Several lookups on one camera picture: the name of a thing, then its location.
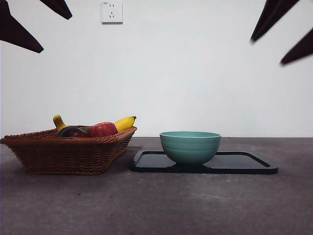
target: wicker basket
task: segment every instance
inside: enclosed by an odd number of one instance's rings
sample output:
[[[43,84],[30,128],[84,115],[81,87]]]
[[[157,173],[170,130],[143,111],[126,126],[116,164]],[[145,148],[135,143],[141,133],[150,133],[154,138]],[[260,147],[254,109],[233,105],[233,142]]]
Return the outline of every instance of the wicker basket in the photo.
[[[126,152],[136,127],[107,137],[56,137],[56,129],[0,140],[21,161],[29,174],[98,175]]]

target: yellow banana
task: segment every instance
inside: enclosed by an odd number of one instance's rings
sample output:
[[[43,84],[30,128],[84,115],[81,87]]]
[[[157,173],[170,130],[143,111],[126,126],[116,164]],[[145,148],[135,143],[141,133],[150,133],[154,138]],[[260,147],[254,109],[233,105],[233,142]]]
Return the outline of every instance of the yellow banana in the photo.
[[[121,132],[127,130],[128,128],[131,128],[135,122],[135,119],[135,116],[128,116],[116,121],[114,124],[117,130]]]
[[[57,114],[56,116],[53,117],[53,122],[54,125],[57,128],[57,131],[60,131],[61,129],[63,129],[64,127],[67,127],[64,122],[62,121],[62,118],[59,114]]]

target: serving tray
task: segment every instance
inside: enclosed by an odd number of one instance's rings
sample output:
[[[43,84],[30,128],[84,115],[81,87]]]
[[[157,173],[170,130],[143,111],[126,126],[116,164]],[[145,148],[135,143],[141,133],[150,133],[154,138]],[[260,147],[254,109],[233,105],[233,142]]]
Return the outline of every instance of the serving tray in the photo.
[[[278,167],[247,152],[217,152],[202,166],[179,166],[163,151],[141,150],[130,166],[135,172],[208,173],[208,174],[275,174]]]

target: white outlet cover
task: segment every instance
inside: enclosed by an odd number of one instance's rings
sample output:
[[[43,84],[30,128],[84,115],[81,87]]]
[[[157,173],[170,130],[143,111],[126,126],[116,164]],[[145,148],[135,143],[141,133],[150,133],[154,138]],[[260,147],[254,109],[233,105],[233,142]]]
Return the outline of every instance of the white outlet cover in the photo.
[[[123,23],[123,0],[107,0],[101,3],[101,22]]]

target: green bowl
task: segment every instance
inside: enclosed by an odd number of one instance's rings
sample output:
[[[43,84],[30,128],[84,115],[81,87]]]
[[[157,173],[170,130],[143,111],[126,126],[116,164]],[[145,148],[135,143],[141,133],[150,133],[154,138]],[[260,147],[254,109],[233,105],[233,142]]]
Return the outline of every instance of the green bowl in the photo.
[[[197,166],[215,156],[221,135],[210,132],[171,131],[160,133],[160,139],[169,159],[178,165]]]

